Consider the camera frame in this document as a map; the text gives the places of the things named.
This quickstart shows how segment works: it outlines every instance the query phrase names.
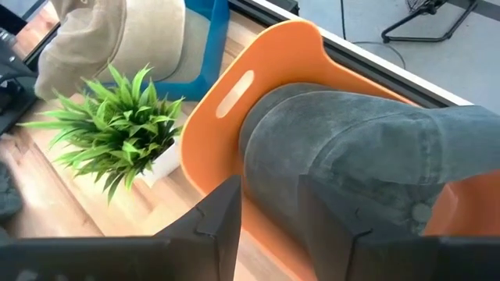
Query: beige hat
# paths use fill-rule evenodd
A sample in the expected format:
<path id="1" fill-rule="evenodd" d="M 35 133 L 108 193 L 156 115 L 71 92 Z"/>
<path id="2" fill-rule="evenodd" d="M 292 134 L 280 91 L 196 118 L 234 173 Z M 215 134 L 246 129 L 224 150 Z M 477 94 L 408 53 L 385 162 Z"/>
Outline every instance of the beige hat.
<path id="1" fill-rule="evenodd" d="M 38 97 L 54 98 L 54 89 L 70 96 L 83 86 L 82 77 L 112 81 L 108 62 L 127 76 L 149 64 L 153 80 L 166 79 L 176 71 L 184 42 L 183 0 L 52 3 L 61 27 L 40 56 Z"/>

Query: potted plant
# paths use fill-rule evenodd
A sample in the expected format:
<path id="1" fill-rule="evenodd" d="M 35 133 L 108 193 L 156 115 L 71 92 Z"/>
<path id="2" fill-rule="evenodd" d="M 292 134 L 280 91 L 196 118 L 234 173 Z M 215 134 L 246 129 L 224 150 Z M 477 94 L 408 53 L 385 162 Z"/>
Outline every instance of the potted plant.
<path id="1" fill-rule="evenodd" d="M 108 191 L 111 201 L 121 181 L 130 189 L 138 174 L 151 182 L 179 165 L 176 136 L 182 127 L 177 126 L 176 119 L 183 98 L 158 100 L 151 81 L 141 92 L 141 82 L 149 70 L 140 70 L 130 82 L 109 65 L 115 87 L 85 80 L 89 91 L 82 104 L 58 94 L 62 108 L 42 113 L 56 120 L 21 125 L 60 130 L 51 147 L 65 141 L 76 150 L 60 155 L 56 161 L 73 167 L 76 176 L 96 174 L 96 182 L 107 175 L 103 191 Z"/>

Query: white pot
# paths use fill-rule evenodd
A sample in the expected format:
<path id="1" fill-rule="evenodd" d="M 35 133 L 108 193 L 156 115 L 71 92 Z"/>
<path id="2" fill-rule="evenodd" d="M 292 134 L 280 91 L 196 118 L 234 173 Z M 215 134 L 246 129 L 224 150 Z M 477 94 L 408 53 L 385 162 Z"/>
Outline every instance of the white pot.
<path id="1" fill-rule="evenodd" d="M 180 113 L 175 122 L 175 126 L 184 125 L 188 117 L 184 113 Z M 173 144 L 167 148 L 160 156 L 152 163 L 152 171 L 145 169 L 137 175 L 137 178 L 142 179 L 152 187 L 157 180 L 168 176 L 180 165 L 180 138 L 175 137 Z"/>

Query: green plant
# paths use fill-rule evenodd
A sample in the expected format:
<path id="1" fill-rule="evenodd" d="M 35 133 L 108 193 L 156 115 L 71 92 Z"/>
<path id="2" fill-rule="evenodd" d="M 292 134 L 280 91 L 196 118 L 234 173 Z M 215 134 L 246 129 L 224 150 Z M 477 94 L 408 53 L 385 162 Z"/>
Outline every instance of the green plant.
<path id="1" fill-rule="evenodd" d="M 150 69 L 144 68 L 130 82 L 109 65 L 116 87 L 107 88 L 98 81 L 85 80 L 89 92 L 83 104 L 57 94 L 62 108 L 43 112 L 57 120 L 20 124 L 21 126 L 60 130 L 51 142 L 65 141 L 78 148 L 55 161 L 77 170 L 76 176 L 96 173 L 97 182 L 105 174 L 104 191 L 111 201 L 120 181 L 130 189 L 134 177 L 173 144 L 181 127 L 174 121 L 182 99 L 159 101 L 150 81 L 141 92 L 141 82 Z"/>

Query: wooden desk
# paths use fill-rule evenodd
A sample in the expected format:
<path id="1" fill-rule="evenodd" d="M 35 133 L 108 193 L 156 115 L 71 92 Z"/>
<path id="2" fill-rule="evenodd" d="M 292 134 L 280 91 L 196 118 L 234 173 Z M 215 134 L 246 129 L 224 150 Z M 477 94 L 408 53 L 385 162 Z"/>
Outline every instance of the wooden desk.
<path id="1" fill-rule="evenodd" d="M 57 22 L 46 5 L 18 35 L 16 50 L 26 55 Z M 263 27 L 233 12 L 227 35 L 223 70 L 250 44 Z M 53 108 L 39 102 L 25 121 L 40 119 L 36 112 Z M 184 106 L 190 113 L 195 104 Z M 7 226 L 15 237 L 101 237 L 152 235 L 183 215 L 201 199 L 179 168 L 154 187 L 134 182 L 131 192 L 119 189 L 110 206 L 101 186 L 91 177 L 73 178 L 70 169 L 52 164 L 61 148 L 49 151 L 56 134 L 50 130 L 15 128 L 13 138 L 0 141 L 0 157 L 11 168 L 23 195 L 20 214 Z M 246 233 L 241 233 L 235 280 L 289 280 Z"/>

